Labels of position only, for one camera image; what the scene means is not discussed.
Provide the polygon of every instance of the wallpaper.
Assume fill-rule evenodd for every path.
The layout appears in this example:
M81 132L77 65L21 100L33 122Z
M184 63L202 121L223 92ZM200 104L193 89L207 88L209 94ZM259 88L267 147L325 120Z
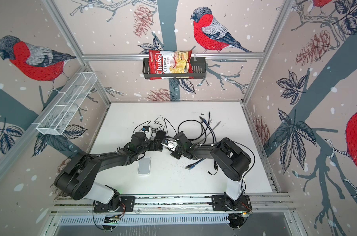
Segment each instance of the wallpaper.
M143 50L139 45L151 44L155 36L165 51L184 51L195 46L194 52L199 53L262 52L283 1L57 0L56 3L83 53L120 54L140 53ZM202 29L211 22L214 24Z
M40 1L0 1L0 161L79 67ZM55 174L90 149L105 110L93 89L61 136L30 140L0 182L0 235L38 234L60 194Z
M142 61L90 62L110 100L171 101L242 99L258 60L207 60L204 79L147 80Z
M248 109L308 235L357 235L357 1L296 1Z

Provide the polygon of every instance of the bird head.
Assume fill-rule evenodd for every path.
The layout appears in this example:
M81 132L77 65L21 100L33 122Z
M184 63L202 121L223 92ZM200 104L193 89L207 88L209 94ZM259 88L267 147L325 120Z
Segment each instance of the bird head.
M194 10L192 16L190 17L191 20L194 20L196 23L200 21L202 16L212 14L210 8L202 6Z
M1 59L15 60L15 54L13 52L13 46L21 42L21 40L15 36L7 35L0 39L0 56Z

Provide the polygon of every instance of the black mounting plate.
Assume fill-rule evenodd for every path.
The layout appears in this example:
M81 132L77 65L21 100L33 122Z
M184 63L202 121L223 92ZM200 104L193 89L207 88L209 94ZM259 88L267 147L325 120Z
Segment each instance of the black mounting plate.
M212 195L211 203L213 206L213 211L229 211L230 210L226 206L224 195ZM243 196L241 196L240 204L235 211L249 211L248 208L245 207L242 203L244 203L244 205L246 205L249 209L252 209L249 196L243 195Z
M126 209L125 212L132 212L134 208L134 203L135 203L135 197L134 196L125 196L125 197L120 197L120 202L125 204ZM94 213L110 213L108 211L108 206L106 204L103 204L101 202L95 203L95 208L93 209ZM123 212L123 207L120 206L115 212Z

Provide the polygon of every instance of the white smartphone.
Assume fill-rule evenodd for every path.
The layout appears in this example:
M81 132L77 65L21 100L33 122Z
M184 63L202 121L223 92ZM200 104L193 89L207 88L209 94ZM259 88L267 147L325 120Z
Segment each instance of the white smartphone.
M138 161L138 175L150 174L151 157L144 157Z

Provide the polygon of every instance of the bag of chips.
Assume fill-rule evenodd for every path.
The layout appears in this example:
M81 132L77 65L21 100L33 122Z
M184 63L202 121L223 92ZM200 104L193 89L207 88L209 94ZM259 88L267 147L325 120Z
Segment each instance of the bag of chips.
M177 74L193 73L190 65L192 51L153 51L149 50L149 66L151 74ZM152 77L153 79L173 78L173 77Z

